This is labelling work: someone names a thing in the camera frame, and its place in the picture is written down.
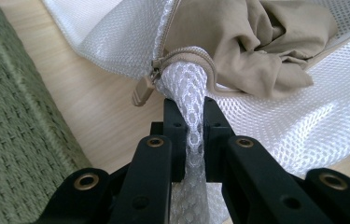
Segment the beige fabric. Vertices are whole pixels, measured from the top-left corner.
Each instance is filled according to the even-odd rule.
[[[183,0],[165,48],[205,49],[217,82],[264,98],[313,85],[303,71],[337,32],[321,6],[299,1]]]

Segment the white mesh laundry bag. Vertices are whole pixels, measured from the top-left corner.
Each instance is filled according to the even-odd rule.
[[[206,90],[195,63],[169,65],[157,87],[174,99],[189,126],[186,177],[174,185],[171,222],[220,223],[227,211],[218,185],[207,185],[203,164],[204,96],[214,98],[236,134],[258,139],[294,175],[350,154],[350,0],[311,0],[329,8],[339,32],[336,49],[308,70],[314,86],[283,100],[223,97]],[[73,49],[105,70],[132,78],[151,72],[177,0],[44,0]]]

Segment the light wood floor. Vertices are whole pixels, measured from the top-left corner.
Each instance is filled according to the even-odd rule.
[[[92,164],[111,173],[129,162],[150,122],[162,120],[163,97],[132,106],[135,81],[77,56],[41,1],[0,0],[0,7]],[[331,168],[350,176],[350,157]]]

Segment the green woven fabric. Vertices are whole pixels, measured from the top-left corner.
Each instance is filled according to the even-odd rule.
[[[0,9],[0,223],[36,220],[63,180],[87,166]]]

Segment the screw hole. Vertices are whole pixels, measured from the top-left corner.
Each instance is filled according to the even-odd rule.
[[[99,183],[99,176],[93,173],[87,173],[79,176],[74,184],[75,189],[88,190],[93,189]]]
[[[238,144],[238,146],[240,146],[240,147],[252,147],[252,146],[254,146],[254,143],[252,141],[245,139],[245,138],[239,138],[236,141],[236,144]]]
[[[300,209],[301,208],[301,203],[297,199],[289,196],[284,196],[282,198],[282,203],[291,209]]]
[[[319,179],[321,182],[323,182],[323,184],[332,189],[346,190],[348,188],[348,185],[344,180],[330,173],[320,174]]]
[[[145,196],[138,196],[133,199],[132,206],[136,210],[142,210],[148,207],[149,199]]]
[[[147,141],[147,145],[149,147],[160,147],[163,145],[163,140],[158,137],[150,138]]]

